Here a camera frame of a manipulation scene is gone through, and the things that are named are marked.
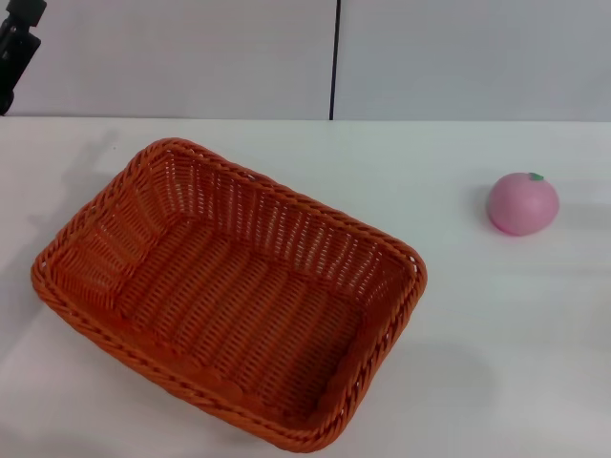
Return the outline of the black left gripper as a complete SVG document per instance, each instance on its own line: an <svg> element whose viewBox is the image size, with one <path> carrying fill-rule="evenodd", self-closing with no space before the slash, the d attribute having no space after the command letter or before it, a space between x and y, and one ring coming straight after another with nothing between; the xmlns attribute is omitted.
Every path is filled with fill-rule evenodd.
<svg viewBox="0 0 611 458"><path fill-rule="evenodd" d="M1 24L1 116L11 108L14 89L29 66L41 40L31 33L45 9L45 0L10 0Z"/></svg>

